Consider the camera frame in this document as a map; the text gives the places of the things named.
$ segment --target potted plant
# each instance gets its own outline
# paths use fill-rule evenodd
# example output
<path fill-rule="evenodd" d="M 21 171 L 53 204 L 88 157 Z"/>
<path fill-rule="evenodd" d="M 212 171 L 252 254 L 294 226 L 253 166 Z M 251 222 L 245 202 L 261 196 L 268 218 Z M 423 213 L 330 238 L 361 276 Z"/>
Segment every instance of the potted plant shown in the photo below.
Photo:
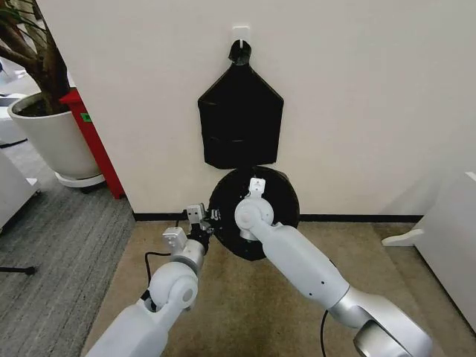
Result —
<path fill-rule="evenodd" d="M 68 107 L 66 65 L 34 0 L 0 0 L 0 57 L 25 68 L 41 92 L 11 104 L 23 129 L 57 178 L 67 186 L 100 177 L 100 170 Z"/>

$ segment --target gray carpet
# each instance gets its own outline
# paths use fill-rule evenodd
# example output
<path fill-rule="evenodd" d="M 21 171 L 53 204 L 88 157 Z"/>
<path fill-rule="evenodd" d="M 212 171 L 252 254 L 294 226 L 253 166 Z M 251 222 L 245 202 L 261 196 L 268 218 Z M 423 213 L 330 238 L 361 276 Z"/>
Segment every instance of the gray carpet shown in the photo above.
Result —
<path fill-rule="evenodd" d="M 0 356 L 78 356 L 131 234 L 126 199 L 106 187 L 89 194 L 62 186 L 30 143 L 3 149 L 33 197 L 0 234 Z"/>

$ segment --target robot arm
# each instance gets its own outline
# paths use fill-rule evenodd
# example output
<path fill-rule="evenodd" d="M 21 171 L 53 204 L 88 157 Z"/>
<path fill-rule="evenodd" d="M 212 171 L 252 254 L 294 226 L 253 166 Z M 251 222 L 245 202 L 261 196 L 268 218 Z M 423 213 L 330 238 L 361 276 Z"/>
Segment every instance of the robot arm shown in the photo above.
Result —
<path fill-rule="evenodd" d="M 352 288 L 337 268 L 297 229 L 273 222 L 263 198 L 265 181 L 252 178 L 250 194 L 235 210 L 240 235 L 259 240 L 267 258 L 306 298 L 339 322 L 360 329 L 354 339 L 362 356 L 428 357 L 431 339 L 402 310 L 378 295 Z"/>
<path fill-rule="evenodd" d="M 170 262 L 157 269 L 142 297 L 116 317 L 86 357 L 162 354 L 170 328 L 195 302 L 198 276 L 212 234 L 202 221 L 203 205 L 189 206 L 187 212 L 191 239 L 180 227 L 168 228 L 163 233 L 171 250 Z"/>

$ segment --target floor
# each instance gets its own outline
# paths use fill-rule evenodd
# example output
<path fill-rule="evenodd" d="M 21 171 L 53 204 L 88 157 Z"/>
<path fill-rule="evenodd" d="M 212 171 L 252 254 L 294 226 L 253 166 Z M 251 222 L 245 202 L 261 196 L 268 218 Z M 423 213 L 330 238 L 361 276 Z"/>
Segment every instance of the floor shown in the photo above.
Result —
<path fill-rule="evenodd" d="M 144 252 L 167 251 L 161 233 L 171 225 L 136 224 L 83 355 L 115 316 L 144 292 Z M 382 247 L 382 238 L 410 228 L 332 222 L 299 226 L 353 286 L 386 296 L 417 321 L 434 339 L 433 357 L 476 356 L 474 333 L 415 249 Z M 167 262 L 166 257 L 151 260 L 152 270 Z M 322 308 L 303 298 L 269 261 L 242 260 L 212 239 L 196 305 L 173 326 L 163 356 L 320 356 L 322 314 Z M 356 357 L 354 334 L 329 318 L 327 355 Z"/>
<path fill-rule="evenodd" d="M 62 186 L 29 142 L 3 152 L 42 192 L 0 234 L 0 266 L 39 269 L 0 273 L 0 356 L 78 356 L 132 232 L 131 208 L 106 187 Z"/>

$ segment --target black disc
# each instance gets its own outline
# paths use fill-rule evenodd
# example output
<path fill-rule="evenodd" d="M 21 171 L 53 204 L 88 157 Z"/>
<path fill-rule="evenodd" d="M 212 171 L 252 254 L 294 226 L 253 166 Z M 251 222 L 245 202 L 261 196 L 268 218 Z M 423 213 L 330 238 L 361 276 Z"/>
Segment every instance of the black disc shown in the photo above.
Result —
<path fill-rule="evenodd" d="M 265 257 L 261 242 L 242 238 L 235 223 L 235 208 L 248 194 L 253 177 L 266 180 L 263 198 L 273 207 L 273 224 L 281 222 L 296 228 L 299 223 L 298 197 L 285 174 L 261 166 L 231 171 L 216 185 L 208 209 L 219 212 L 219 218 L 213 221 L 215 237 L 233 254 L 247 260 Z"/>

